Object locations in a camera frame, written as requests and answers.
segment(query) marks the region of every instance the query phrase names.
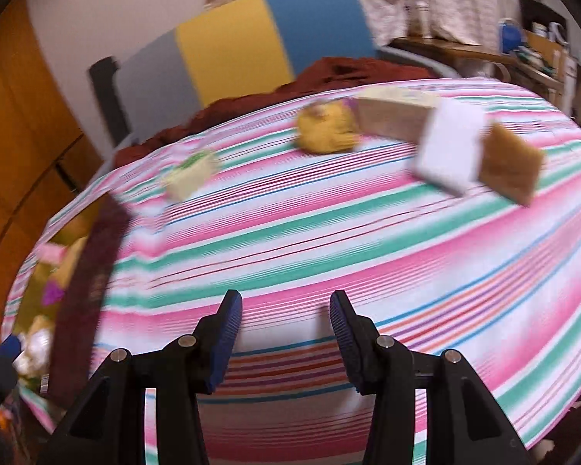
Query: pink object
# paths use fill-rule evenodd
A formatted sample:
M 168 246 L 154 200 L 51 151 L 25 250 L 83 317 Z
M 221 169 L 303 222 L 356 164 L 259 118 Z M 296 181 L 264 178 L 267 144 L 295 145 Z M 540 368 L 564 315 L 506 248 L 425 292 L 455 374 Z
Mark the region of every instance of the pink object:
M 60 288 L 56 281 L 50 279 L 43 289 L 43 298 L 41 303 L 44 306 L 51 306 L 52 304 L 59 303 L 64 297 L 64 290 Z
M 60 262 L 62 262 L 62 259 L 64 258 L 66 250 L 66 246 L 57 245 L 56 243 L 44 243 L 43 245 L 39 246 L 37 256 L 41 262 L 59 266 Z

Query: toy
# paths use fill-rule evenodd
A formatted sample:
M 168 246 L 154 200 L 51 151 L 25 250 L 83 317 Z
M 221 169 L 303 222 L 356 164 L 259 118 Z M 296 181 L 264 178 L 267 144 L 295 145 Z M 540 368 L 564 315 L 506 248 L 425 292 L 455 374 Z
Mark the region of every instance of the toy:
M 62 261 L 60 262 L 59 267 L 57 267 L 56 271 L 54 271 L 50 276 L 50 279 L 55 281 L 56 284 L 63 290 L 66 290 L 69 286 L 71 276 L 73 276 L 73 271 L 76 270 L 77 262 L 80 260 L 80 255 L 82 254 L 82 250 L 86 245 L 87 239 L 87 236 L 81 237 L 75 243 L 69 246 Z
M 47 374 L 50 363 L 54 324 L 46 316 L 37 315 L 27 334 L 20 334 L 22 352 L 15 359 L 17 372 L 28 379 Z
M 305 107 L 297 117 L 297 132 L 297 146 L 310 153 L 346 152 L 359 143 L 358 124 L 346 100 Z
M 66 246 L 58 245 L 57 243 L 43 243 L 37 248 L 37 255 L 40 262 L 59 266 L 62 259 L 64 259 L 67 251 Z
M 166 194 L 175 203 L 181 203 L 217 173 L 215 153 L 202 150 L 174 168 L 163 178 Z

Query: yellow chair panel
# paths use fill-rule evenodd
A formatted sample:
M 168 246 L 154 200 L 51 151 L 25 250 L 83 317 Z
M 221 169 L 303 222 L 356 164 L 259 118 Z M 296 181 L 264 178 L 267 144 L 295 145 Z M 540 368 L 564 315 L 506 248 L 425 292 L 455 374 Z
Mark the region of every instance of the yellow chair panel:
M 203 107 L 294 79 L 265 0 L 227 3 L 180 24 L 175 33 Z

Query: clutter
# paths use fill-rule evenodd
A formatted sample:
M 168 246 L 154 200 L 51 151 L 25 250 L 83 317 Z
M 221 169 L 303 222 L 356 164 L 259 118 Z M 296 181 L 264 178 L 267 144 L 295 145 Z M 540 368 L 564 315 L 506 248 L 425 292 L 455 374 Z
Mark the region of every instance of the clutter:
M 562 82 L 566 73 L 566 58 L 569 55 L 567 49 L 560 43 L 552 42 L 548 38 L 538 36 L 531 31 L 525 32 L 525 41 L 527 42 L 527 51 L 523 50 L 524 54 L 528 54 L 528 51 L 531 50 L 541 56 L 543 66 L 536 69 L 546 73 L 542 68 L 550 67 L 553 74 L 546 74 Z M 520 54 L 517 54 L 517 56 L 524 61 Z
M 53 266 L 59 266 L 60 262 L 67 251 L 66 246 L 58 245 L 57 243 L 43 243 L 37 249 L 37 256 L 39 262 L 45 262 Z
M 499 21 L 500 52 L 509 54 L 523 43 L 523 30 L 515 19 L 505 18 Z
M 547 27 L 539 22 L 531 23 L 531 30 L 534 34 L 537 34 L 541 38 L 547 38 L 548 30 Z
M 43 297 L 41 298 L 41 303 L 44 306 L 52 306 L 53 304 L 59 303 L 64 297 L 64 290 L 60 288 L 60 285 L 53 279 L 50 279 L 43 289 Z
M 483 140 L 480 181 L 519 205 L 529 206 L 544 153 L 493 122 Z
M 528 64 L 540 73 L 555 79 L 558 75 L 558 70 L 551 66 L 543 56 L 529 46 L 519 46 L 515 49 L 514 54 L 523 64 Z
M 423 91 L 377 85 L 355 95 L 362 133 L 419 143 L 441 97 Z
M 559 109 L 568 117 L 572 114 L 572 102 L 577 89 L 577 62 L 569 55 L 564 60 L 564 93 Z
M 359 143 L 359 132 L 349 103 L 314 103 L 301 110 L 297 117 L 297 146 L 310 153 L 353 150 Z
M 564 38 L 566 35 L 566 31 L 564 26 L 561 25 L 560 22 L 549 22 L 549 40 L 551 42 L 557 42 L 563 47 L 568 46 L 568 42 Z
M 50 276 L 50 280 L 55 281 L 63 290 L 69 286 L 71 276 L 73 276 L 73 271 L 76 270 L 77 262 L 80 260 L 80 255 L 87 239 L 87 236 L 81 237 L 69 246 L 59 267 Z
M 424 0 L 402 0 L 403 34 L 402 36 L 421 36 L 432 38 L 431 12 L 428 2 Z
M 205 184 L 218 171 L 215 153 L 203 150 L 175 167 L 163 179 L 166 194 L 181 203 Z
M 22 352 L 13 365 L 27 379 L 40 379 L 47 374 L 54 337 L 54 324 L 44 315 L 34 317 L 27 334 L 20 334 Z
M 414 161 L 416 175 L 462 196 L 478 180 L 485 111 L 444 98 L 431 112 Z

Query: chair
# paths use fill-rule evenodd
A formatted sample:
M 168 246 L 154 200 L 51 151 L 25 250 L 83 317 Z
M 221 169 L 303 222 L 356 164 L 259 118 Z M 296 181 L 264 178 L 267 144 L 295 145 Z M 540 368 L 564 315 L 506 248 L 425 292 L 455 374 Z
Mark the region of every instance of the chair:
M 358 0 L 236 0 L 180 24 L 118 66 L 89 69 L 118 147 L 187 122 L 212 102 L 271 91 L 325 56 L 380 57 L 453 69 L 398 49 L 375 48 Z

